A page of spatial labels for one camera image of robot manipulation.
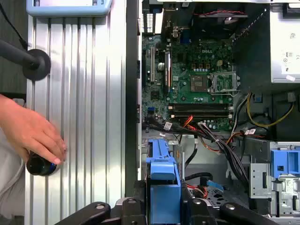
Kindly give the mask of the person's hand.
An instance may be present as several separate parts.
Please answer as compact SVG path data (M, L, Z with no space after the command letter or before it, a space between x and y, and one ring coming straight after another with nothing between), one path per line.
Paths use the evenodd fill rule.
M0 96L0 127L8 141L27 162L34 152L54 164L66 158L66 144L60 132L43 116Z

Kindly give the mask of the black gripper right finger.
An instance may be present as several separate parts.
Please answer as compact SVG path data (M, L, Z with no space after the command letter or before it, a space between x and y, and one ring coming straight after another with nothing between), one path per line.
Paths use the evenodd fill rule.
M188 225L276 225L277 223L237 203L229 202L217 210L203 199L187 200Z

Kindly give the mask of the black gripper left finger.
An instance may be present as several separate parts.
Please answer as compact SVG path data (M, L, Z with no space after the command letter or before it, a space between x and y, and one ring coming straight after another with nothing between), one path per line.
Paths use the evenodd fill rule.
M76 211L58 225L145 225L143 202L133 197L119 199L114 207L93 202Z

